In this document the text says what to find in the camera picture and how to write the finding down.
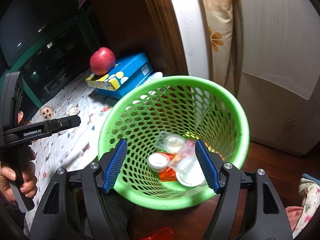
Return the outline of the person's left hand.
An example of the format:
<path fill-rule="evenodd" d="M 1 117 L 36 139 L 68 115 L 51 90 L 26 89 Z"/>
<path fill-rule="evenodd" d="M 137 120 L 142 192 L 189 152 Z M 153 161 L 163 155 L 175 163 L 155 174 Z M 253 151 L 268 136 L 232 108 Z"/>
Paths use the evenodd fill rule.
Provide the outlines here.
<path fill-rule="evenodd" d="M 30 163 L 28 167 L 24 169 L 18 168 L 19 175 L 17 176 L 12 166 L 3 159 L 2 155 L 6 155 L 7 149 L 1 149 L 1 194 L 9 203 L 16 202 L 16 198 L 10 186 L 10 183 L 15 182 L 17 179 L 23 181 L 20 185 L 20 191 L 25 195 L 26 198 L 33 199 L 37 193 L 37 178 L 35 176 L 35 164 L 33 160 L 36 158 L 35 152 L 27 146 L 25 152 L 29 155 Z"/>

